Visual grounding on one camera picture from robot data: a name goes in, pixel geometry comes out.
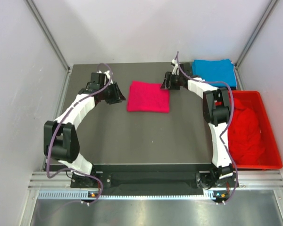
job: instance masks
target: metal corner post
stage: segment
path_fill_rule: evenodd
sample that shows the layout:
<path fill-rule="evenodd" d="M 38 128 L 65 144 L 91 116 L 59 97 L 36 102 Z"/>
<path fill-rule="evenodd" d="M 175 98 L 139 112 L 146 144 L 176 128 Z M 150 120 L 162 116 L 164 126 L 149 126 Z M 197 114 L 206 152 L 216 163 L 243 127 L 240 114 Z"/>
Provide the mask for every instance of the metal corner post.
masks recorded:
<path fill-rule="evenodd" d="M 68 63 L 66 62 L 63 54 L 61 53 L 57 43 L 55 42 L 53 36 L 51 35 L 47 25 L 45 24 L 38 8 L 36 7 L 35 3 L 33 2 L 33 0 L 24 0 L 28 6 L 28 8 L 30 9 L 31 13 L 33 14 L 34 18 L 36 19 L 36 21 L 38 22 L 40 28 L 42 29 L 43 33 L 45 34 L 48 42 L 50 43 L 51 47 L 53 48 L 53 50 L 55 51 L 55 53 L 57 54 L 61 64 L 63 65 L 63 67 L 69 71 L 70 67 L 68 65 Z"/>
<path fill-rule="evenodd" d="M 276 7 L 277 3 L 279 2 L 279 0 L 270 0 L 267 8 L 265 9 L 261 19 L 259 20 L 255 30 L 253 31 L 253 33 L 251 34 L 248 42 L 246 43 L 243 51 L 241 52 L 237 63 L 235 64 L 237 66 L 237 68 L 239 69 L 239 66 L 241 65 L 242 61 L 244 60 L 245 56 L 247 55 L 248 51 L 250 50 L 250 48 L 252 47 L 254 41 L 256 40 L 256 38 L 258 37 L 260 31 L 262 30 L 264 24 L 266 23 L 267 19 L 269 18 L 269 16 L 271 15 L 273 9 Z"/>

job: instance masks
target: pink cloth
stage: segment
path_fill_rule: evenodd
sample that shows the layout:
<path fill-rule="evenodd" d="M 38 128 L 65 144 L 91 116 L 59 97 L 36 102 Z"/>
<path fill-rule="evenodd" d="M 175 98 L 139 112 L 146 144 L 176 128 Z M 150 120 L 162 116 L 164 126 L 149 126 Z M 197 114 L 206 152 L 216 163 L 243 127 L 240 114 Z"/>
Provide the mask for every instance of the pink cloth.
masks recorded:
<path fill-rule="evenodd" d="M 127 111 L 169 113 L 169 90 L 159 83 L 133 81 L 130 86 Z"/>

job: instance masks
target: metal frame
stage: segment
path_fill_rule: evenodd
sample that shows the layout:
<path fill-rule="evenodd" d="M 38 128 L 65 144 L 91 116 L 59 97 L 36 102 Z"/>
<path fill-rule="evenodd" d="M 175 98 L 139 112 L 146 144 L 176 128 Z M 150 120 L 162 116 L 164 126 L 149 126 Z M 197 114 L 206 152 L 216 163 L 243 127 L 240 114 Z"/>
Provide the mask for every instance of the metal frame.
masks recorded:
<path fill-rule="evenodd" d="M 263 16 L 261 17 L 260 21 L 258 22 L 256 28 L 254 29 L 254 32 L 250 36 L 246 46 L 244 47 L 242 53 L 240 54 L 237 63 L 235 64 L 235 74 L 238 81 L 238 84 L 240 86 L 241 90 L 244 90 L 244 85 L 242 78 L 239 74 L 239 66 L 241 65 L 242 61 L 244 60 L 245 56 L 247 55 L 248 51 L 250 50 L 251 46 L 253 45 L 255 39 L 258 37 L 258 34 L 262 30 L 264 24 L 266 23 L 267 19 L 269 18 L 271 12 L 275 8 L 277 2 L 279 0 L 270 0 Z M 44 20 L 42 19 L 42 16 L 40 15 L 36 5 L 34 4 L 33 0 L 25 0 L 27 3 L 27 6 L 31 10 L 33 16 L 37 20 L 39 26 L 43 30 L 46 38 L 48 39 L 50 45 L 56 52 L 59 60 L 61 61 L 62 65 L 67 70 L 67 75 L 65 77 L 65 82 L 60 94 L 60 99 L 58 103 L 58 107 L 56 109 L 56 115 L 59 116 L 61 113 L 67 88 L 69 85 L 69 77 L 71 75 L 70 67 L 68 66 L 65 58 L 63 57 L 61 51 L 59 50 L 55 40 L 53 39 L 49 29 L 47 28 Z M 44 165 L 46 162 L 46 158 L 44 158 L 44 163 L 42 165 L 42 169 L 44 169 Z M 61 173 L 57 175 L 53 179 L 47 179 L 45 172 L 34 172 L 32 174 L 32 178 L 28 187 L 28 193 L 26 197 L 25 207 L 23 209 L 23 213 L 21 215 L 21 219 L 19 222 L 19 225 L 27 226 L 30 225 L 33 211 L 36 205 L 36 201 L 38 197 L 41 197 L 43 194 L 46 194 L 47 192 L 55 192 L 58 193 L 73 193 L 74 189 L 70 188 L 71 180 L 66 177 L 65 173 Z M 272 170 L 272 171 L 239 171 L 239 183 L 240 186 L 237 188 L 237 190 L 273 190 L 275 193 L 275 198 L 277 200 L 277 204 L 279 207 L 279 211 L 283 218 L 283 179 L 281 177 L 281 173 L 278 170 Z M 92 191 L 92 189 L 75 189 L 75 191 Z M 159 196 L 122 196 L 122 197 L 114 197 L 114 196 L 103 196 L 100 199 L 197 199 L 196 197 L 186 196 L 186 197 L 159 197 Z"/>

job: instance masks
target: wall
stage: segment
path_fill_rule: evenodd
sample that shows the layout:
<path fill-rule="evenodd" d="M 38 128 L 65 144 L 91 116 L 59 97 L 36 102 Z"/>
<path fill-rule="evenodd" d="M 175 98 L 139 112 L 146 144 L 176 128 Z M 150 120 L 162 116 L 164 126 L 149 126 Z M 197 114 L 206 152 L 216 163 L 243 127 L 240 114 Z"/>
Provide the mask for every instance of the wall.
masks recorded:
<path fill-rule="evenodd" d="M 34 0 L 67 62 L 238 59 L 269 0 Z"/>
<path fill-rule="evenodd" d="M 65 75 L 25 2 L 0 1 L 0 226 L 19 220 Z"/>
<path fill-rule="evenodd" d="M 246 89 L 258 90 L 272 124 L 283 161 L 283 0 L 280 0 L 240 73 Z"/>

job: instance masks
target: red plastic container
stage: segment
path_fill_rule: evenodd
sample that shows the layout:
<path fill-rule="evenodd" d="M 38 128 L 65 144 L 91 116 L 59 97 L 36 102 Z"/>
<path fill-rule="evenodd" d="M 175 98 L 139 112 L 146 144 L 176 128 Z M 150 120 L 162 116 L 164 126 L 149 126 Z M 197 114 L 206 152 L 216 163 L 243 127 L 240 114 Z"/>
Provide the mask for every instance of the red plastic container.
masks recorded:
<path fill-rule="evenodd" d="M 257 91 L 233 91 L 233 96 L 256 113 L 261 129 L 261 139 L 265 144 L 265 152 L 258 160 L 259 165 L 237 164 L 237 167 L 263 170 L 281 169 L 283 166 L 281 156 L 260 93 Z"/>

